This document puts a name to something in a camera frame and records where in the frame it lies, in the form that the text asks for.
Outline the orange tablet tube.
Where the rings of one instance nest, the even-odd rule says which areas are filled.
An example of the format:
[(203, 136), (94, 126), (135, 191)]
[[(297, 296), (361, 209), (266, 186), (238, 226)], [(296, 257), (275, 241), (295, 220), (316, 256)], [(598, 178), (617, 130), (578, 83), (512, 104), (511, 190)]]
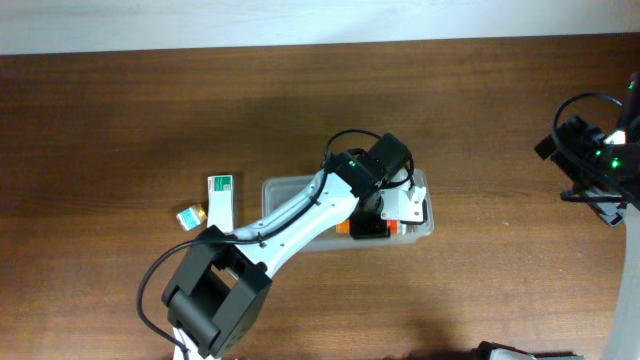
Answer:
[(401, 233), (401, 223), (397, 220), (375, 220), (356, 222), (345, 220), (335, 227), (337, 234), (350, 235), (354, 239), (390, 237)]

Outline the white green Panadol box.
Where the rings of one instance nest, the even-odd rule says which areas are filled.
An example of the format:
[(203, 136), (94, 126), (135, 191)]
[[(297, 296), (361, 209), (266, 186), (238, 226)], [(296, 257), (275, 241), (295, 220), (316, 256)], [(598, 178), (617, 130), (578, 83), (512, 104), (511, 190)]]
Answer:
[(207, 226), (223, 233), (234, 230), (234, 178), (232, 175), (208, 177)]

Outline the small jar gold lid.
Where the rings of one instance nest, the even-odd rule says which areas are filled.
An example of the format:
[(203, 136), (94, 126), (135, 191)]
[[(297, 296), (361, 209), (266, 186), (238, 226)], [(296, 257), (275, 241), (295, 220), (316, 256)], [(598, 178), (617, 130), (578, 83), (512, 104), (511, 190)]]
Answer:
[(176, 215), (184, 231), (191, 231), (207, 221), (207, 214), (201, 204), (192, 205)]

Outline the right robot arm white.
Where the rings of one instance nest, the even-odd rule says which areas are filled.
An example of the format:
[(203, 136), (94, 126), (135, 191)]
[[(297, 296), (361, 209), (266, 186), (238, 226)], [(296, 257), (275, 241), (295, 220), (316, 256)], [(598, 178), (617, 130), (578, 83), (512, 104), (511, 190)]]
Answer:
[[(562, 122), (563, 111), (587, 98), (612, 102), (621, 109), (615, 130), (607, 134), (578, 115)], [(623, 101), (588, 92), (564, 101), (550, 134), (534, 151), (549, 159), (572, 181), (560, 193), (564, 202), (588, 205), (606, 224), (625, 229), (625, 257), (612, 330), (604, 359), (639, 357), (639, 74), (630, 76)]]

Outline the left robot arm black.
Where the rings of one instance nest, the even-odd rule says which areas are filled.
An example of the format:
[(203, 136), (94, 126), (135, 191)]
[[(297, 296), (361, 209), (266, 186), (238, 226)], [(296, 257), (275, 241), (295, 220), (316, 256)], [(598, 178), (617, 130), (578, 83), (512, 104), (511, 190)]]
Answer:
[(390, 133), (368, 150), (325, 153), (311, 182), (261, 220), (229, 234), (203, 230), (165, 288), (161, 300), (177, 332), (180, 358), (220, 358), (255, 323), (272, 277), (318, 235), (343, 222), (355, 240), (386, 238), (382, 191), (413, 174), (408, 147)]

